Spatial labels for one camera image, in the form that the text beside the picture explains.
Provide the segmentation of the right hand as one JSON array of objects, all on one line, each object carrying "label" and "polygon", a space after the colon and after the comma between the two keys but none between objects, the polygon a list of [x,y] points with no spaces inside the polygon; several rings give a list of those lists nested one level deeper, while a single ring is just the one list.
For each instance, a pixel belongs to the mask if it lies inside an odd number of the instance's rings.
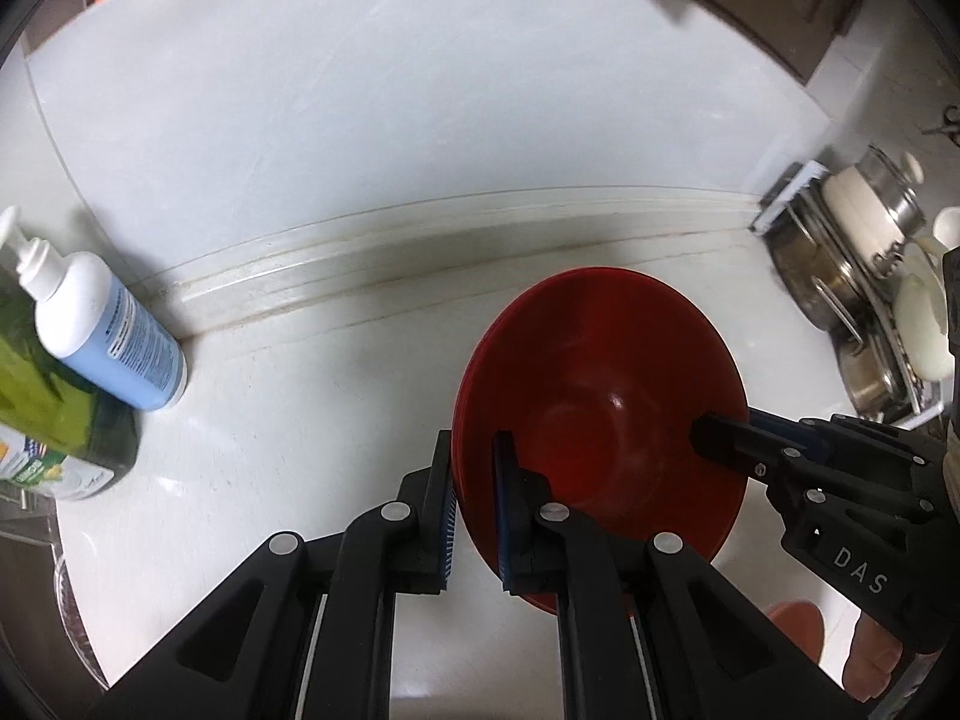
[{"label": "right hand", "polygon": [[856,700],[875,699],[889,687],[903,645],[872,617],[862,613],[854,628],[841,684]]}]

